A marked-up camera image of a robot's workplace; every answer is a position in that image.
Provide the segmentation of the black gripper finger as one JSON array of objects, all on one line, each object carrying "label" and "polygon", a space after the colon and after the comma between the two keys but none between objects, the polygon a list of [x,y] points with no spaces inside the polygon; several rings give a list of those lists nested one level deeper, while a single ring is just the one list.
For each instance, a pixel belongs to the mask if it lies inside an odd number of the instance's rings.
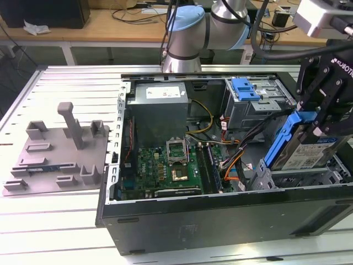
[{"label": "black gripper finger", "polygon": [[319,89],[331,74],[327,56],[315,56],[301,60],[296,90],[299,95],[299,111],[314,111],[324,96]]},{"label": "black gripper finger", "polygon": [[352,104],[328,104],[321,102],[314,121],[315,136],[352,135]]}]

